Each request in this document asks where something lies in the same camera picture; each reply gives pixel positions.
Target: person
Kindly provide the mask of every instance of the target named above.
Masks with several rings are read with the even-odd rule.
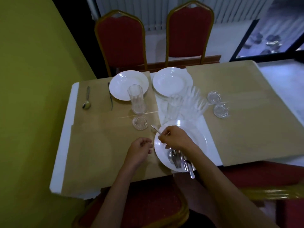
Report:
[[[215,200],[224,227],[278,227],[226,178],[184,130],[178,126],[168,126],[159,139],[167,146],[182,151],[192,161],[204,186]],[[132,142],[92,228],[120,227],[132,176],[151,153],[151,142],[149,138],[138,138]]]

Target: plate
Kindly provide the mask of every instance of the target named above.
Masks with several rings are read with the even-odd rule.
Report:
[[[193,80],[186,69],[167,67],[158,71],[153,78],[154,89],[161,95],[170,97],[187,86],[192,86]]]
[[[143,93],[145,93],[149,87],[149,80],[142,72],[135,70],[123,71],[112,78],[109,86],[110,93],[119,100],[130,101],[128,88],[131,85],[140,85]]]
[[[164,129],[167,126],[179,126],[182,128],[186,134],[192,139],[192,141],[200,147],[201,150],[204,151],[204,153],[207,153],[207,141],[204,135],[202,135],[199,130],[189,121],[183,121],[183,120],[176,120],[176,121],[169,121],[166,122],[160,129],[160,132],[163,132]],[[174,170],[176,172],[187,172],[183,168],[176,168],[175,165],[173,165],[169,159],[168,159],[168,149],[165,149],[165,144],[161,143],[161,141],[158,139],[159,133],[156,133],[154,138],[154,149],[155,153],[158,157],[158,159],[164,164],[166,167],[168,167],[171,170]]]

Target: brown placemat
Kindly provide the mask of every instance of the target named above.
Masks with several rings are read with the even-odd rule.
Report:
[[[157,103],[151,85],[144,95],[148,112],[145,116],[149,125],[160,126]],[[148,127],[136,130],[132,125],[134,114],[131,103],[113,98],[113,110],[108,91],[109,78],[86,81],[79,84],[74,125],[71,128],[62,195],[99,191],[111,186],[121,168],[132,141],[139,137],[154,140],[155,132]],[[89,110],[83,110],[86,88],[90,86]],[[139,181],[171,174],[153,152],[139,167],[132,181]]]
[[[203,96],[217,90],[231,101],[230,117],[204,118],[224,166],[304,154],[304,127],[253,61],[188,66]]]

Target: person's left arm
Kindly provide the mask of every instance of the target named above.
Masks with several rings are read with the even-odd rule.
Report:
[[[120,227],[131,179],[139,165],[151,153],[150,149],[153,147],[151,142],[150,138],[138,138],[131,143],[124,164],[105,197],[91,228]]]

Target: yellow wall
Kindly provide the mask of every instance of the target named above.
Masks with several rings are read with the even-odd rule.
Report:
[[[70,227],[49,191],[73,83],[95,76],[52,0],[0,0],[0,226]]]

